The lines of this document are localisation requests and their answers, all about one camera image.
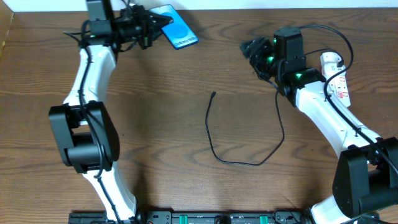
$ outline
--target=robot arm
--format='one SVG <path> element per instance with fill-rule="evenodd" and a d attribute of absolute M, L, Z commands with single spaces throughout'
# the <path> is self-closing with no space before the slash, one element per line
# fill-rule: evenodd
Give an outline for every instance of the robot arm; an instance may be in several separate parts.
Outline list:
<path fill-rule="evenodd" d="M 335 94 L 339 90 L 336 86 L 324 88 L 328 83 L 325 76 L 331 77 L 327 72 L 334 70 L 332 75 L 336 77 L 338 71 L 345 71 L 344 65 L 336 62 L 330 66 L 327 65 L 330 61 L 322 58 L 325 76 L 317 69 L 307 68 L 299 27 L 283 27 L 275 31 L 273 43 L 260 37 L 243 43 L 241 50 L 250 59 L 259 79 L 275 78 L 279 93 L 315 123 L 339 158 L 333 195 L 312 207 L 312 222 L 302 220 L 302 223 L 337 224 L 397 204 L 398 175 L 392 165 L 398 162 L 398 140 L 381 139 L 346 108 L 349 101 L 345 100 L 343 104 L 337 98 Z M 338 80 L 330 83 L 346 88 L 345 83 L 342 85 Z M 341 93 L 341 96 L 348 96 L 348 93 Z M 368 163 L 377 165 L 376 170 L 368 172 Z"/>
<path fill-rule="evenodd" d="M 119 137 L 104 102 L 118 53 L 123 52 L 121 44 L 133 41 L 138 42 L 142 49 L 151 47 L 152 41 L 161 33 L 160 29 L 171 23 L 172 18 L 154 14 L 138 5 L 128 6 L 121 11 L 119 18 L 114 18 L 109 0 L 87 0 L 86 3 L 90 15 L 90 35 L 85 35 L 82 29 L 80 67 L 63 105 L 50 109 L 52 130 L 63 163 L 73 166 L 90 181 L 106 208 L 107 219 L 117 223 L 125 220 L 128 223 L 145 223 L 137 211 L 136 198 L 121 175 L 117 163 Z M 82 82 L 83 107 L 79 91 Z M 88 133 L 73 133 L 73 129 L 88 124 L 86 118 L 93 130 L 90 127 Z M 95 177 L 99 170 L 101 176 Z"/>

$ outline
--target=black wire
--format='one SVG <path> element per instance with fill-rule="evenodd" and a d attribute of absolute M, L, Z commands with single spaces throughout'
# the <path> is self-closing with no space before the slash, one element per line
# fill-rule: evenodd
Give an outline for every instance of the black wire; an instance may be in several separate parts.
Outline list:
<path fill-rule="evenodd" d="M 283 209 L 283 208 L 281 208 L 281 209 L 275 210 L 275 211 L 272 213 L 272 216 L 271 216 L 271 218 L 276 222 L 276 224 L 281 224 L 280 222 L 278 222 L 278 221 L 276 220 L 276 216 L 275 216 L 275 215 L 276 215 L 277 212 L 290 212 L 290 214 L 292 214 L 292 216 L 293 216 L 294 221 L 296 221 L 297 224 L 300 223 L 300 222 L 296 219 L 296 217 L 293 215 L 293 212 L 292 212 L 292 211 L 290 211 L 290 210 L 288 210 L 288 209 Z"/>
<path fill-rule="evenodd" d="M 305 53 L 304 55 L 310 55 L 310 54 L 313 54 L 313 53 L 317 53 L 317 52 L 321 52 L 321 51 L 330 51 L 330 52 L 334 52 L 334 53 L 336 53 L 340 58 L 341 58 L 341 60 L 338 62 L 338 64 L 337 64 L 337 67 L 342 67 L 343 65 L 344 65 L 344 58 L 343 58 L 343 56 L 341 56 L 341 54 L 339 53 L 339 52 L 337 52 L 337 50 L 335 50 L 335 49 L 331 49 L 331 48 L 325 48 L 325 49 L 318 49 L 318 50 L 313 50 L 313 51 L 311 51 L 311 52 L 308 52 L 308 53 Z"/>
<path fill-rule="evenodd" d="M 87 26 L 88 23 L 89 23 L 89 20 L 85 21 L 81 25 L 81 41 L 80 41 L 82 43 L 81 45 L 86 45 L 85 44 L 84 34 L 86 33 L 86 26 Z M 87 54 L 87 66 L 86 66 L 85 72 L 83 74 L 83 77 L 81 78 L 80 87 L 79 87 L 79 90 L 78 90 L 78 93 L 79 93 L 79 104 L 80 104 L 80 110 L 83 113 L 83 117 L 86 119 L 87 125 L 90 128 L 90 132 L 91 132 L 91 135 L 93 136 L 94 143 L 97 145 L 97 148 L 98 148 L 98 152 L 99 152 L 99 171 L 94 176 L 94 178 L 98 179 L 98 178 L 101 177 L 101 174 L 103 173 L 103 169 L 104 169 L 104 159 L 103 159 L 103 157 L 104 157 L 105 152 L 103 151 L 103 145 L 101 144 L 100 139 L 99 139 L 99 137 L 98 137 L 98 135 L 97 135 L 97 133 L 96 133 L 96 131 L 94 129 L 94 126 L 91 123 L 90 118 L 88 117 L 87 111 L 86 111 L 86 109 L 84 107 L 84 102 L 83 102 L 84 101 L 84 99 L 83 99 L 84 92 L 83 91 L 84 91 L 84 87 L 85 87 L 87 73 L 88 73 L 88 70 L 90 68 L 90 63 L 91 63 L 91 53 L 87 50 L 86 47 L 84 47 L 84 50 L 86 51 L 86 54 Z"/>
<path fill-rule="evenodd" d="M 278 91 L 276 91 L 276 94 L 275 94 L 275 105 L 276 105 L 276 111 L 277 111 L 277 113 L 278 113 L 280 128 L 281 128 L 281 130 L 282 130 L 282 139 L 280 140 L 280 143 L 279 143 L 278 145 L 276 145 L 275 149 L 274 149 L 263 161 L 261 161 L 261 162 L 258 163 L 258 164 L 252 164 L 252 163 L 248 163 L 248 162 L 224 161 L 224 160 L 220 159 L 220 158 L 216 155 L 216 152 L 214 151 L 214 148 L 213 148 L 213 144 L 211 143 L 211 137 L 210 137 L 209 127 L 208 127 L 208 122 L 207 122 L 207 120 L 208 120 L 208 115 L 209 115 L 209 111 L 210 111 L 211 102 L 213 101 L 213 98 L 214 98 L 215 95 L 216 95 L 216 91 L 214 91 L 214 92 L 211 94 L 210 102 L 209 102 L 209 106 L 207 107 L 206 118 L 205 118 L 207 136 L 209 137 L 210 148 L 211 148 L 211 151 L 212 151 L 214 157 L 215 157 L 219 162 L 222 162 L 222 163 L 225 163 L 225 164 L 236 164 L 236 165 L 245 165 L 245 166 L 261 166 L 261 165 L 263 165 L 263 164 L 264 164 L 265 162 L 267 162 L 267 160 L 276 152 L 276 150 L 278 150 L 278 148 L 282 145 L 283 141 L 285 140 L 285 131 L 284 131 L 284 127 L 283 127 L 283 125 L 282 125 L 282 120 L 281 120 L 281 118 L 280 118 L 280 113 L 279 113 L 279 108 L 278 108 Z"/>
<path fill-rule="evenodd" d="M 118 224 L 122 224 L 122 221 L 120 220 L 120 217 L 118 215 L 118 213 L 116 212 L 116 206 L 115 204 L 112 202 L 111 197 L 108 195 L 108 192 L 105 189 L 104 183 L 102 182 L 102 177 L 99 177 L 97 179 L 99 185 L 101 186 L 102 191 L 104 192 L 104 195 L 106 197 L 106 199 L 108 200 L 109 204 L 111 204 L 112 210 L 114 212 L 114 216 L 116 217 L 116 220 L 118 222 Z"/>
<path fill-rule="evenodd" d="M 67 34 L 68 36 L 73 37 L 73 39 L 75 39 L 75 40 L 77 39 L 77 41 L 78 41 L 78 43 L 79 43 L 79 46 L 86 45 L 86 44 L 84 43 L 84 41 L 85 41 L 85 40 L 84 40 L 84 34 L 86 33 L 85 28 L 86 28 L 87 24 L 88 24 L 88 21 L 85 21 L 85 22 L 83 23 L 82 27 L 81 27 L 81 29 L 82 29 L 82 32 L 80 32 L 80 34 L 81 34 L 81 36 L 82 36 L 82 39 L 81 39 L 81 40 L 78 40 L 78 39 L 77 39 L 76 37 L 74 37 L 73 35 L 68 35 L 68 34 L 71 34 L 71 33 L 69 33 L 69 32 L 66 32 L 66 33 L 64 32 L 64 34 L 67 34 L 67 33 L 68 33 L 68 34 Z M 101 145 L 101 143 L 100 143 L 100 139 L 98 138 L 98 135 L 97 135 L 97 133 L 96 133 L 94 127 L 93 127 L 93 124 L 91 123 L 91 120 L 90 120 L 89 117 L 88 117 L 88 113 L 87 113 L 87 111 L 86 111 L 86 109 L 85 109 L 85 107 L 84 107 L 84 104 L 83 104 L 83 96 L 84 96 L 83 90 L 84 90 L 84 85 L 85 85 L 87 73 L 88 73 L 88 70 L 89 70 L 89 68 L 90 68 L 90 63 L 91 63 L 91 54 L 89 53 L 89 51 L 87 50 L 86 47 L 84 48 L 84 50 L 86 51 L 86 54 L 87 54 L 87 66 L 86 66 L 86 68 L 85 68 L 83 77 L 82 77 L 82 79 L 81 79 L 81 83 L 80 83 L 80 87 L 79 87 L 79 90 L 78 90 L 78 94 L 79 94 L 79 104 L 80 104 L 79 106 L 80 106 L 80 110 L 81 110 L 81 112 L 82 112 L 82 114 L 83 114 L 83 117 L 86 119 L 87 125 L 90 127 L 90 133 L 91 133 L 92 136 L 93 136 L 93 140 L 94 140 L 94 142 L 96 143 L 96 145 L 97 145 L 97 147 L 98 147 L 98 152 L 99 152 L 99 171 L 98 171 L 98 173 L 94 176 L 94 178 L 97 179 L 97 181 L 98 181 L 99 185 L 101 186 L 101 189 L 102 189 L 102 191 L 103 191 L 103 193 L 104 193 L 106 199 L 108 200 L 109 204 L 111 205 L 111 208 L 112 208 L 112 210 L 113 210 L 113 212 L 114 212 L 114 214 L 115 214 L 115 217 L 116 217 L 116 219 L 117 219 L 118 224 L 122 224 L 122 222 L 121 222 L 121 220 L 120 220 L 120 218 L 119 218 L 118 212 L 116 211 L 116 206 L 113 204 L 113 202 L 112 202 L 112 200 L 111 200 L 111 197 L 109 196 L 108 191 L 106 190 L 106 188 L 105 188 L 105 186 L 104 186 L 104 183 L 102 182 L 102 179 L 101 179 L 101 175 L 102 175 L 102 173 L 103 173 L 103 157 L 104 157 L 103 145 Z"/>
<path fill-rule="evenodd" d="M 62 33 L 65 34 L 65 35 L 68 35 L 71 38 L 73 38 L 73 40 L 77 41 L 80 44 L 80 40 L 77 37 L 75 37 L 72 33 L 67 32 L 67 31 L 63 31 Z"/>
<path fill-rule="evenodd" d="M 278 90 L 278 87 L 275 85 L 275 83 L 269 81 L 269 80 L 265 80 L 267 83 L 271 84 L 276 90 Z"/>
<path fill-rule="evenodd" d="M 332 76 L 325 82 L 325 85 L 323 86 L 323 92 L 324 92 L 324 94 L 325 94 L 326 100 L 329 102 L 329 104 L 331 105 L 331 107 L 333 107 L 333 109 L 343 118 L 343 120 L 345 120 L 345 121 L 348 123 L 348 125 L 350 125 L 350 126 L 354 129 L 354 131 L 355 131 L 356 133 L 358 133 L 363 139 L 365 139 L 365 140 L 369 143 L 369 145 L 370 145 L 371 147 L 373 147 L 373 148 L 380 154 L 380 156 L 389 164 L 389 166 L 390 166 L 390 167 L 394 170 L 394 172 L 398 175 L 398 169 L 397 169 L 397 167 L 395 166 L 395 164 L 388 158 L 387 155 L 385 155 L 385 154 L 382 152 L 382 150 L 381 150 L 380 148 L 378 148 L 378 147 L 375 145 L 375 143 L 372 141 L 372 139 L 370 139 L 370 138 L 367 137 L 364 133 L 362 133 L 361 128 L 356 127 L 355 124 L 352 123 L 352 122 L 351 122 L 351 121 L 350 121 L 350 120 L 337 108 L 337 106 L 334 104 L 334 102 L 332 102 L 332 100 L 331 100 L 331 98 L 330 98 L 331 95 L 328 94 L 327 88 L 328 88 L 328 84 L 330 83 L 330 81 L 331 81 L 332 79 L 334 79 L 335 77 L 337 77 L 338 75 L 342 74 L 343 72 L 347 71 L 349 68 L 351 68 L 351 66 L 352 66 L 352 64 L 353 64 L 353 61 L 354 61 L 354 50 L 353 50 L 353 48 L 352 48 L 352 46 L 351 46 L 349 40 L 348 40 L 340 31 L 338 31 L 338 30 L 336 30 L 336 29 L 334 29 L 334 28 L 328 27 L 328 26 L 323 26 L 323 25 L 307 25 L 307 26 L 302 26 L 302 27 L 299 27 L 299 28 L 300 28 L 300 29 L 307 29 L 307 28 L 322 28 L 322 29 L 327 29 L 327 30 L 330 30 L 330 31 L 332 31 L 332 32 L 334 32 L 334 33 L 336 33 L 336 34 L 338 34 L 338 35 L 339 35 L 341 38 L 343 38 L 343 40 L 347 43 L 347 46 L 348 46 L 348 48 L 349 48 L 349 52 L 350 52 L 350 54 L 351 54 L 351 60 L 349 61 L 349 65 L 348 65 L 345 69 L 343 69 L 343 70 L 339 71 L 338 73 L 332 75 Z"/>
<path fill-rule="evenodd" d="M 128 48 L 126 48 L 125 50 L 120 49 L 119 52 L 126 52 L 128 50 L 131 50 L 133 46 L 135 46 L 137 44 L 137 41 L 134 41 L 133 43 L 130 44 L 130 46 Z"/>
<path fill-rule="evenodd" d="M 377 223 L 377 224 L 396 224 L 396 223 L 385 222 L 385 221 L 382 221 L 382 220 L 380 220 L 378 218 L 370 217 L 368 215 L 361 215 L 361 218 L 363 220 L 367 220 L 367 221 L 374 222 L 374 223 Z"/>
<path fill-rule="evenodd" d="M 71 35 L 80 35 L 81 34 L 81 32 L 69 32 Z"/>
<path fill-rule="evenodd" d="M 340 224 L 353 224 L 354 222 L 356 222 L 356 221 L 358 221 L 360 219 L 361 219 L 361 217 L 356 217 L 356 218 L 350 219 L 350 220 L 348 220 L 346 222 L 343 222 L 343 223 L 340 223 Z"/>
<path fill-rule="evenodd" d="M 130 0 L 129 0 L 129 3 L 126 3 L 124 0 L 121 0 L 121 1 L 126 5 L 126 10 L 128 10 L 130 13 L 130 16 L 132 16 L 132 11 L 130 8 Z"/>

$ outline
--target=wooden table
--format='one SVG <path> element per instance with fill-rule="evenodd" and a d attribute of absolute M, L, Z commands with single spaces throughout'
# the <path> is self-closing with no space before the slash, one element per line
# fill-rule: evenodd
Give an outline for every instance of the wooden table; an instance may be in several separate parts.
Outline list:
<path fill-rule="evenodd" d="M 161 37 L 120 54 L 107 109 L 121 141 L 124 178 L 141 204 L 174 210 L 305 208 L 331 194 L 336 155 L 317 127 L 279 97 L 286 138 L 267 164 L 228 166 L 213 157 L 205 112 L 223 159 L 262 160 L 280 141 L 275 90 L 257 79 L 241 42 L 281 26 L 325 24 L 351 41 L 350 110 L 385 138 L 398 136 L 397 9 L 182 11 L 200 38 L 174 50 Z M 65 167 L 48 120 L 79 66 L 77 30 L 85 12 L 17 13 L 0 60 L 0 223 L 66 223 L 72 210 L 103 210 L 92 186 Z M 305 51 L 332 47 L 335 34 L 305 30 Z M 320 68 L 318 55 L 308 65 Z M 398 221 L 398 208 L 382 217 Z"/>

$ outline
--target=smartphone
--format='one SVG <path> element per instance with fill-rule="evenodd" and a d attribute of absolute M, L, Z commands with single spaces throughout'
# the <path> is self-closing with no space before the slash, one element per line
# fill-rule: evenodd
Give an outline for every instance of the smartphone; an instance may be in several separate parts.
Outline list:
<path fill-rule="evenodd" d="M 173 17 L 173 23 L 162 28 L 164 35 L 168 38 L 175 49 L 182 49 L 199 41 L 191 28 L 185 23 L 178 12 L 170 4 L 150 9 L 156 14 Z"/>

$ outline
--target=white wall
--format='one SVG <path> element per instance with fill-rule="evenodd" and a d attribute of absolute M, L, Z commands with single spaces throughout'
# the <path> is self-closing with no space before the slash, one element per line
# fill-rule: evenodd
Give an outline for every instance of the white wall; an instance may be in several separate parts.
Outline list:
<path fill-rule="evenodd" d="M 14 12 L 85 11 L 85 0 L 3 0 Z M 111 0 L 114 10 L 122 0 Z M 398 7 L 398 0 L 132 0 L 146 8 L 171 4 L 176 9 L 283 9 Z"/>

